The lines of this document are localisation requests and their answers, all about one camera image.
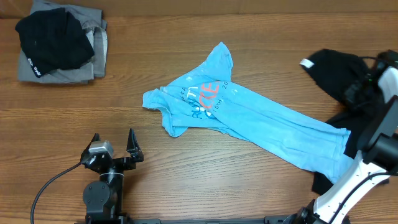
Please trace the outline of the light blue t-shirt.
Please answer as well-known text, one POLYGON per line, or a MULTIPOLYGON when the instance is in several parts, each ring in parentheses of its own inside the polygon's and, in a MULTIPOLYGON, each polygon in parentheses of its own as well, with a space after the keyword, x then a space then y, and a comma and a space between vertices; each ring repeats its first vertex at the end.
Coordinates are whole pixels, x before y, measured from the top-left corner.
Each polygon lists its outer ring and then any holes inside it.
POLYGON ((232 82, 233 59, 219 43, 197 68, 143 95, 172 137, 206 128, 252 142, 294 166, 336 183, 353 159, 350 131, 313 119, 232 82))

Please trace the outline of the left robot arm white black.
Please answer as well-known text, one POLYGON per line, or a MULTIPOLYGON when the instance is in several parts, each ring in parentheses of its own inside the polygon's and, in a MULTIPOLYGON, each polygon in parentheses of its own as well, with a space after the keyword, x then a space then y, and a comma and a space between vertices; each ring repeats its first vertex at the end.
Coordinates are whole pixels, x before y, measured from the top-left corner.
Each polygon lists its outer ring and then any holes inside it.
POLYGON ((144 160, 133 129, 129 130, 126 151, 128 157, 114 158, 111 143, 102 141, 96 133, 82 152, 81 164, 99 174, 99 180, 88 184, 83 191, 86 223, 133 223, 122 211, 124 172, 134 170, 144 160))

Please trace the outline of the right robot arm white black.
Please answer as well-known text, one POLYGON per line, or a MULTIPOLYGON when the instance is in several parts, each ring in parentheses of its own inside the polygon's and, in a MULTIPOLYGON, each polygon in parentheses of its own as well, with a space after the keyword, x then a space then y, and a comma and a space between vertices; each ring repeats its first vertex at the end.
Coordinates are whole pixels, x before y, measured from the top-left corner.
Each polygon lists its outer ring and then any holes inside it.
POLYGON ((277 223, 349 223, 348 212, 373 187, 397 175, 397 69, 387 68, 378 85, 390 99, 361 134, 352 166, 326 193, 277 223))

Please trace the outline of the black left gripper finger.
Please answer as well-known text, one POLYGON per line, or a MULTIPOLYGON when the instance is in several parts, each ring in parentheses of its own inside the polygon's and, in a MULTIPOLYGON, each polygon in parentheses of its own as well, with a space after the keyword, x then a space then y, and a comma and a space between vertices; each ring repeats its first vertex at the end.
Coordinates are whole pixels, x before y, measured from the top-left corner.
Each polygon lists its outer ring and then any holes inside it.
POLYGON ((133 158, 134 162, 143 162, 144 161, 144 154, 141 151, 141 148, 139 147, 139 144, 136 139, 136 135, 132 128, 129 130, 129 137, 127 140, 126 151, 133 158))
POLYGON ((95 135, 94 135, 93 138, 91 139, 90 143, 89 143, 89 144, 87 145, 87 147, 83 150, 82 156, 84 156, 85 154, 88 153, 89 148, 90 148, 90 146, 91 146, 91 144, 92 144, 93 142, 96 142, 96 141, 99 141, 99 140, 100 140, 100 135, 99 135, 98 133, 95 133, 95 135))

